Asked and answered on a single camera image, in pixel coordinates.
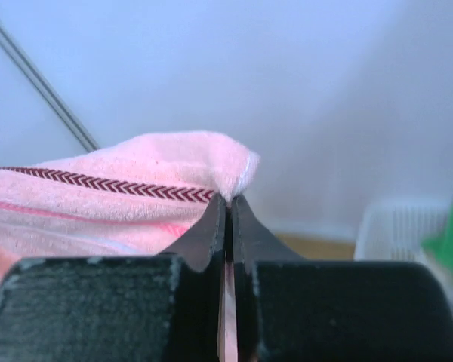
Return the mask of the pink towel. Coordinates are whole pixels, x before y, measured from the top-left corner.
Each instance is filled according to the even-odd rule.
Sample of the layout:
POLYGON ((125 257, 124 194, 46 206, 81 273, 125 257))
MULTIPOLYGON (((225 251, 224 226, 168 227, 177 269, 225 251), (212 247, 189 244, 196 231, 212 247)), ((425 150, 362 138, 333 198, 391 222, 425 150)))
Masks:
POLYGON ((0 167, 0 278, 31 256, 153 255, 215 193, 245 191, 259 156, 220 133, 148 133, 75 158, 0 167))

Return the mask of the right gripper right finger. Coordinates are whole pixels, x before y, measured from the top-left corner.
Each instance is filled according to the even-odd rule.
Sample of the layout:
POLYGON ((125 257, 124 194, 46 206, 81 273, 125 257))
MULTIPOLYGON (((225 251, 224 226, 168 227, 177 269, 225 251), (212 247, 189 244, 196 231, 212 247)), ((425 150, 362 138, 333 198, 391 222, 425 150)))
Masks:
POLYGON ((307 260, 231 204, 241 361, 453 361, 453 317, 414 262, 307 260))

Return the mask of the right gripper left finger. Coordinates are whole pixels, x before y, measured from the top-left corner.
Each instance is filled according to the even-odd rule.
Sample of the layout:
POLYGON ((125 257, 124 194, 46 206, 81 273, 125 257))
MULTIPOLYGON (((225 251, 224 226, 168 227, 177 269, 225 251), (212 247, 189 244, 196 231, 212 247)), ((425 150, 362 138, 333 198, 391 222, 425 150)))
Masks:
POLYGON ((157 256, 24 259, 0 284, 0 361, 216 361, 225 200, 157 256))

